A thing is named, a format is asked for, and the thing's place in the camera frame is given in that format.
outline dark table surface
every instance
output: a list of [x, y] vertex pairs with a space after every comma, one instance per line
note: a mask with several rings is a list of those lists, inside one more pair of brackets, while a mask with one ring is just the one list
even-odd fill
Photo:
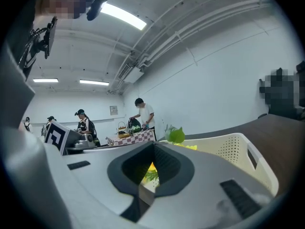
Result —
[[305, 149], [305, 123], [273, 114], [225, 130], [186, 135], [185, 139], [199, 139], [244, 134], [260, 151], [279, 182], [277, 195], [289, 188]]

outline white plastic basket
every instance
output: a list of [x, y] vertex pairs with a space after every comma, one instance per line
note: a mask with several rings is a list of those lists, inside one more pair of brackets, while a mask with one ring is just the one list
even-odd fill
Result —
[[[197, 145], [196, 151], [218, 155], [257, 179], [274, 196], [277, 194], [278, 180], [274, 172], [257, 148], [243, 134], [232, 133], [211, 138], [185, 140], [181, 144], [184, 146]], [[155, 189], [156, 185], [153, 186], [154, 184], [150, 183], [145, 187]]]

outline fluorescent light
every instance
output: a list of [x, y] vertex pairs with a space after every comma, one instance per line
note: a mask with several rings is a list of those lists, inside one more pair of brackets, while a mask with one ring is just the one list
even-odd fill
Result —
[[134, 16], [133, 14], [122, 10], [118, 7], [115, 7], [111, 4], [106, 3], [103, 6], [103, 9], [101, 10], [102, 13], [109, 14], [113, 17], [116, 17], [122, 21], [125, 21], [134, 27], [138, 28], [139, 30], [142, 30], [145, 26], [146, 23], [142, 20], [140, 20], [138, 17]]
[[95, 82], [95, 81], [86, 81], [86, 80], [80, 80], [80, 83], [93, 84], [93, 85], [103, 85], [103, 86], [108, 86], [109, 85], [109, 82]]
[[58, 79], [47, 79], [47, 78], [44, 78], [44, 79], [33, 79], [34, 82], [43, 82], [43, 83], [54, 83], [54, 82], [58, 82]]

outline baseball cap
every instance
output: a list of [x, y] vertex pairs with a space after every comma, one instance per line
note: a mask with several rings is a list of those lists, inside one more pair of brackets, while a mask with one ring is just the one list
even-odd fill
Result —
[[75, 112], [74, 115], [81, 115], [81, 114], [84, 114], [85, 111], [83, 109], [79, 109], [77, 112]]

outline green leaves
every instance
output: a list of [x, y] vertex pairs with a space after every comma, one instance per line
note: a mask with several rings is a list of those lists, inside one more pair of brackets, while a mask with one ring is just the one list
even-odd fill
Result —
[[159, 177], [158, 172], [156, 170], [147, 171], [145, 178], [147, 179], [147, 182], [156, 180]]
[[185, 140], [185, 134], [182, 127], [177, 129], [171, 125], [165, 133], [165, 138], [168, 142], [182, 143]]

